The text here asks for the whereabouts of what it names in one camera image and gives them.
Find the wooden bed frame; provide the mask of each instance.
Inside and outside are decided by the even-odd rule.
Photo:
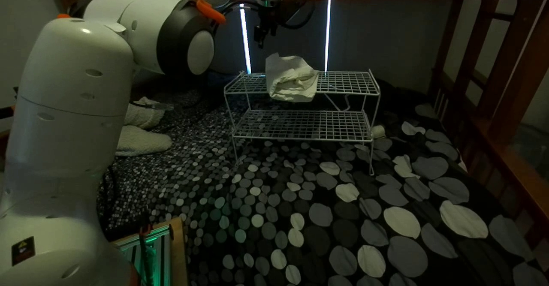
[[[61,3],[67,8],[75,1],[61,0]],[[448,136],[460,149],[469,173],[484,186],[494,181],[503,183],[488,190],[502,202],[511,217],[529,215],[531,222],[525,237],[532,249],[549,235],[549,188],[535,169],[508,145],[549,67],[547,5],[530,36],[542,2],[517,0],[514,14],[505,15],[495,11],[498,0],[482,0],[457,79],[451,81],[443,72],[443,66],[463,3],[463,0],[453,0],[428,93]],[[483,77],[474,67],[494,18],[508,21],[510,25],[490,75]],[[528,36],[529,42],[523,50]],[[483,89],[478,106],[465,96],[470,81]],[[0,139],[0,152],[3,149]],[[516,201],[505,204],[509,195]]]

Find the crumpled towel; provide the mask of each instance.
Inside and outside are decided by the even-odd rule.
[[[270,55],[265,61],[267,91],[271,98],[287,102],[310,102],[316,94],[318,71],[298,56]]]
[[[140,105],[158,104],[158,102],[150,100],[145,96],[135,103]],[[163,116],[164,110],[155,110],[128,104],[124,125],[133,125],[144,129],[153,128],[160,123]]]
[[[137,126],[122,126],[115,155],[136,157],[137,155],[162,152],[172,145],[170,136],[147,132]]]

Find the white wire rack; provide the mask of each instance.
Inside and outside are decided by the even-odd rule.
[[[248,103],[248,109],[238,122],[235,122],[227,100],[228,96],[235,94],[246,95]],[[370,143],[370,160],[372,160],[374,142],[372,126],[376,120],[381,95],[372,71],[320,73],[317,94],[325,95],[335,107],[335,111],[257,110],[251,107],[250,94],[267,94],[264,74],[241,72],[225,86],[225,102],[233,124],[233,147],[237,159],[235,138],[255,138]],[[329,97],[330,94],[345,95],[347,108],[341,110]],[[349,111],[348,95],[363,96],[360,111]],[[364,110],[368,96],[374,96],[377,99],[371,123]],[[372,164],[370,164],[370,174],[373,175]]]

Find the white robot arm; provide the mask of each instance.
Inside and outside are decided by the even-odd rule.
[[[214,56],[210,20],[194,0],[81,7],[82,18],[43,28],[22,75],[0,186],[0,286],[140,283],[96,214],[131,79],[139,67],[200,75]]]

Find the sticker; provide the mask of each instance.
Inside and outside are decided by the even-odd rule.
[[[33,257],[36,254],[34,246],[34,237],[12,245],[12,266]]]

